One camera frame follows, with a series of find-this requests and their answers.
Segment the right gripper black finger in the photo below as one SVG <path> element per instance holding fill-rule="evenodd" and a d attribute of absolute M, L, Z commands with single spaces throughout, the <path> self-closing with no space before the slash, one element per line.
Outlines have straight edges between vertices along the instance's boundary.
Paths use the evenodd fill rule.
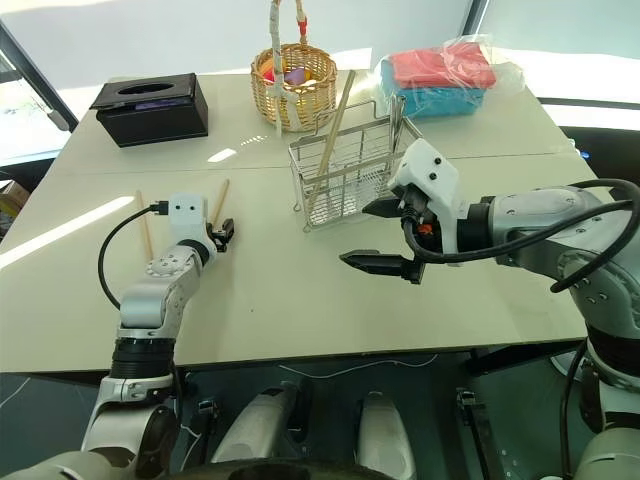
<path fill-rule="evenodd" d="M 362 208 L 362 213 L 380 218 L 400 218 L 402 216 L 401 200 L 397 197 L 375 199 Z"/>
<path fill-rule="evenodd" d="M 339 259 L 357 270 L 371 275 L 399 277 L 414 285 L 420 285 L 425 263 L 407 259 L 399 254 L 383 254 L 378 250 L 353 250 L 343 253 Z"/>

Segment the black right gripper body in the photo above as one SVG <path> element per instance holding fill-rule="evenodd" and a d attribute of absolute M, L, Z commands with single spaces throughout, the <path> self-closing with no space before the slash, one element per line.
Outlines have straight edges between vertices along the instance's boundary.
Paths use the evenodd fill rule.
<path fill-rule="evenodd" d="M 391 192 L 398 198 L 400 224 L 409 248 L 421 260 L 443 261 L 441 229 L 430 210 L 430 197 L 413 184 L 392 187 Z"/>

